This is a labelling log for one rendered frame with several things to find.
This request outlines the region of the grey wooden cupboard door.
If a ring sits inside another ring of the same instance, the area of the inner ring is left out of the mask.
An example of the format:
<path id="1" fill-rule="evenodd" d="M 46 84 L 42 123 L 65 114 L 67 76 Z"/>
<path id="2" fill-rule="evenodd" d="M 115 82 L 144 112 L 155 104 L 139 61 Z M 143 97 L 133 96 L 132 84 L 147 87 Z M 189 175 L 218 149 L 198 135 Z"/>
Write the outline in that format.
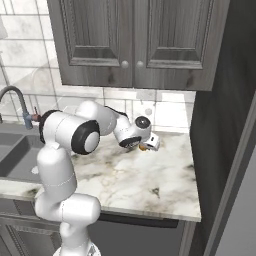
<path id="1" fill-rule="evenodd" d="M 230 0 L 135 0 L 134 86 L 210 91 Z M 138 61 L 144 67 L 136 67 Z"/>
<path id="2" fill-rule="evenodd" d="M 61 81 L 132 85 L 133 0 L 47 0 Z M 129 67 L 121 67 L 122 61 Z"/>

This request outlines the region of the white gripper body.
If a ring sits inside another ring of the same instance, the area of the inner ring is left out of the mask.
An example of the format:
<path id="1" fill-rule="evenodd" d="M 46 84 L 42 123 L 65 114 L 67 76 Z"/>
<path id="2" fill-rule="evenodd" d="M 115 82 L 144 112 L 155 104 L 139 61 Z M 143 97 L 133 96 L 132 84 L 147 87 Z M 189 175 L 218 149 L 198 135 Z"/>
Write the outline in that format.
<path id="1" fill-rule="evenodd" d="M 148 150 L 153 150 L 153 151 L 158 151 L 160 147 L 160 142 L 159 141 L 147 141 L 144 142 L 143 145 L 148 149 Z"/>

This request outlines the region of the grey base cupboard door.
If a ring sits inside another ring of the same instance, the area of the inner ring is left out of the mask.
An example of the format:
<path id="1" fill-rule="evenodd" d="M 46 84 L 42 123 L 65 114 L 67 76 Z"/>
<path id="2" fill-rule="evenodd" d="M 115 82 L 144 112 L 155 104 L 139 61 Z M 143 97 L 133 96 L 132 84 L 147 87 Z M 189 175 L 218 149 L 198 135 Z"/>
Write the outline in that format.
<path id="1" fill-rule="evenodd" d="M 59 226 L 53 222 L 0 215 L 0 228 L 13 256 L 53 256 L 61 246 Z"/>

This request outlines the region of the dark grey curved tap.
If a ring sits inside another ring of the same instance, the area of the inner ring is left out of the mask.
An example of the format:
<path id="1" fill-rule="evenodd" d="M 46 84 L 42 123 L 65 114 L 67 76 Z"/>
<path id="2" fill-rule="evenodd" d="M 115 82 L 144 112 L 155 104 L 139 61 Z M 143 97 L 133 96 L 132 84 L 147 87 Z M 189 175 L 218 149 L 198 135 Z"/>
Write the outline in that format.
<path id="1" fill-rule="evenodd" d="M 3 88 L 0 91 L 0 102 L 3 98 L 3 96 L 9 91 L 14 91 L 17 94 L 17 96 L 19 98 L 21 108 L 22 108 L 22 115 L 23 115 L 23 120 L 24 120 L 25 127 L 28 130 L 32 129 L 33 128 L 32 116 L 29 114 L 29 112 L 27 110 L 26 103 L 25 103 L 24 96 L 23 96 L 22 92 L 17 87 L 15 87 L 15 86 L 6 86 L 5 88 Z"/>

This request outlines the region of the dark grey fridge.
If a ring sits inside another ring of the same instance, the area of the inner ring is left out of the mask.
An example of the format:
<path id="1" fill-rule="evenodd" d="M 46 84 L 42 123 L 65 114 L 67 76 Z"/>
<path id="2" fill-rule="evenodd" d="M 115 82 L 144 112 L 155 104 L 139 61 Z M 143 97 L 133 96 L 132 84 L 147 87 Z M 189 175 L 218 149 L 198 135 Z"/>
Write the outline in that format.
<path id="1" fill-rule="evenodd" d="M 201 208 L 189 256 L 214 256 L 256 146 L 256 0 L 231 0 L 213 90 L 190 129 Z"/>

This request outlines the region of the dark grey base cupboard front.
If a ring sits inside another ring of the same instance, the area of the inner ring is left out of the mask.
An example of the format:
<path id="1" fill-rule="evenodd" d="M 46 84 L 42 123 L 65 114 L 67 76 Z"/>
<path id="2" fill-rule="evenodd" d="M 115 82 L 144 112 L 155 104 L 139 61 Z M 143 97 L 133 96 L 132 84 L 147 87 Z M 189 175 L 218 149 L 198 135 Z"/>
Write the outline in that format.
<path id="1" fill-rule="evenodd" d="M 88 230 L 102 256 L 178 256 L 184 221 L 102 214 Z"/>

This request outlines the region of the dark grey sink basin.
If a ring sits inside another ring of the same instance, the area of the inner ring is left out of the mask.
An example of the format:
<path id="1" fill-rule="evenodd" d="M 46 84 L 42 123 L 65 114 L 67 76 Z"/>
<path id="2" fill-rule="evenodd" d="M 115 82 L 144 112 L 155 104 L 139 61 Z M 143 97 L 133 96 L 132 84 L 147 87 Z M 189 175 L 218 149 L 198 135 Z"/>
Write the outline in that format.
<path id="1" fill-rule="evenodd" d="M 0 179 L 39 183 L 32 169 L 43 146 L 37 135 L 0 133 Z"/>

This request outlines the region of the grey fridge door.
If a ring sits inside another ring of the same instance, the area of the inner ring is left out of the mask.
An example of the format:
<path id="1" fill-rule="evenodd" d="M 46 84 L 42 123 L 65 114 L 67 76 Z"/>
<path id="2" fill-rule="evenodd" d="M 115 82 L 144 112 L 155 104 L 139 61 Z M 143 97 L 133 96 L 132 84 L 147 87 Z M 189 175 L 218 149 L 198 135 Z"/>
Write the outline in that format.
<path id="1" fill-rule="evenodd" d="M 256 93 L 203 256 L 255 256 Z"/>

